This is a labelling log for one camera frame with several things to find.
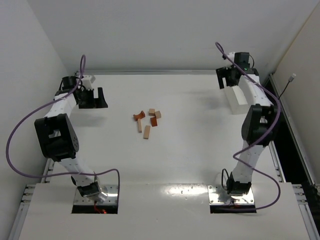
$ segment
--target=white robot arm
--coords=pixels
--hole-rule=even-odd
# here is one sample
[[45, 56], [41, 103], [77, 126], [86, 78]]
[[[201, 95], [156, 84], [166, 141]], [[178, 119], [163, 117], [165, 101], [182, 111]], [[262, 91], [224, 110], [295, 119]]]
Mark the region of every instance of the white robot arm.
[[[43, 155], [64, 166], [68, 172], [79, 173], [72, 174], [71, 179], [82, 197], [103, 202], [105, 196], [101, 194], [98, 178], [80, 174], [94, 174], [94, 171], [77, 153], [79, 141], [69, 120], [72, 110], [77, 105], [80, 109], [108, 107], [101, 87], [98, 87], [98, 98], [94, 98], [94, 90], [91, 87], [94, 79], [94, 76], [85, 76], [81, 80], [80, 88], [68, 97], [54, 103], [44, 118], [34, 122], [34, 126]], [[77, 80], [75, 76], [64, 77], [63, 87], [56, 92], [54, 99], [67, 95], [75, 87]]]
[[[236, 52], [234, 54], [234, 62], [239, 65], [255, 83], [242, 75], [234, 66], [219, 68], [216, 70], [216, 73], [221, 89], [224, 88], [223, 78], [225, 78], [227, 86], [232, 87], [238, 85], [250, 106], [241, 129], [243, 139], [242, 149], [245, 149], [268, 130], [275, 119], [277, 108], [267, 98], [264, 91], [257, 86], [257, 84], [260, 84], [259, 74], [255, 68], [250, 68], [249, 53]], [[263, 141], [242, 152], [239, 159], [252, 168], [255, 168], [259, 156], [270, 141], [274, 139], [277, 129], [278, 128], [275, 127]], [[238, 161], [226, 182], [228, 194], [243, 195], [248, 193], [252, 181], [252, 168]]]

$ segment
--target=white foam block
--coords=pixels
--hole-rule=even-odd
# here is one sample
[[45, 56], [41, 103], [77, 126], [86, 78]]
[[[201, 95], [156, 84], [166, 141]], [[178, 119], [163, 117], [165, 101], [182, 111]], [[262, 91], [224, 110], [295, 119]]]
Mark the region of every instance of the white foam block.
[[224, 93], [228, 99], [233, 115], [247, 114], [249, 106], [239, 86], [227, 86], [224, 88]]

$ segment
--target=white tabletop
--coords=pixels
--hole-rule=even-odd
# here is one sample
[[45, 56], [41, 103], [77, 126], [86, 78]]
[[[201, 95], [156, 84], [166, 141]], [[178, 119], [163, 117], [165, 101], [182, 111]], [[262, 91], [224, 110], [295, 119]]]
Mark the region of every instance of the white tabletop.
[[[241, 149], [244, 115], [232, 115], [214, 75], [101, 75], [107, 109], [77, 109], [71, 122], [79, 154], [96, 172], [118, 168], [117, 215], [71, 214], [76, 188], [70, 176], [38, 184], [20, 240], [265, 240], [308, 239], [292, 186], [281, 183], [280, 201], [256, 214], [210, 214], [205, 191], [179, 197], [168, 184], [219, 184], [220, 172], [233, 170]], [[133, 114], [149, 108], [162, 118], [148, 140], [138, 133]], [[143, 128], [150, 117], [142, 120]], [[256, 166], [276, 177], [269, 148]], [[55, 164], [54, 172], [65, 170]], [[116, 184], [115, 173], [100, 177]], [[253, 174], [256, 206], [272, 202], [275, 184]]]
[[[94, 86], [103, 87], [109, 108], [75, 109], [70, 116], [79, 154], [94, 171], [118, 168], [121, 182], [130, 184], [212, 184], [223, 168], [231, 172], [236, 166], [232, 155], [242, 148], [241, 127], [246, 115], [232, 115], [215, 75], [96, 78]], [[149, 108], [160, 110], [162, 118], [146, 140], [138, 133], [133, 114], [146, 113], [144, 129], [151, 124]], [[269, 148], [257, 168], [276, 177]], [[61, 171], [62, 167], [55, 168], [55, 172]], [[117, 183], [110, 175], [100, 179]], [[269, 180], [254, 174], [253, 181]], [[65, 184], [70, 177], [55, 177], [52, 182]]]

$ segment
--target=cable connector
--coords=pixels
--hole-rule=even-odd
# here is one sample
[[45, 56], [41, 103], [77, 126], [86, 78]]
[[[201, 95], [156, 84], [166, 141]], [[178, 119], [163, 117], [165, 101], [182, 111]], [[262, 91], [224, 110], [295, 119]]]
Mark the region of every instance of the cable connector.
[[292, 73], [292, 75], [289, 77], [288, 82], [291, 83], [295, 79], [297, 75], [295, 73]]

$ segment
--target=metal mounting plate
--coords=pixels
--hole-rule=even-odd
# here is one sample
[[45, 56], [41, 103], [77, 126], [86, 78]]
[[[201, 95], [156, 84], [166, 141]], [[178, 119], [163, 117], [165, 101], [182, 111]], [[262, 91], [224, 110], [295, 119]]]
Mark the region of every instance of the metal mounting plate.
[[231, 204], [252, 206], [255, 204], [254, 194], [250, 188], [248, 194], [242, 196], [233, 196], [227, 194], [227, 191], [221, 185], [208, 185], [209, 204], [211, 206], [228, 206]]
[[[116, 206], [118, 198], [118, 185], [102, 185], [101, 191], [106, 196], [104, 202], [99, 202], [97, 206]], [[73, 205], [84, 206], [93, 205], [94, 202], [87, 197], [82, 197], [79, 191], [75, 191]]]

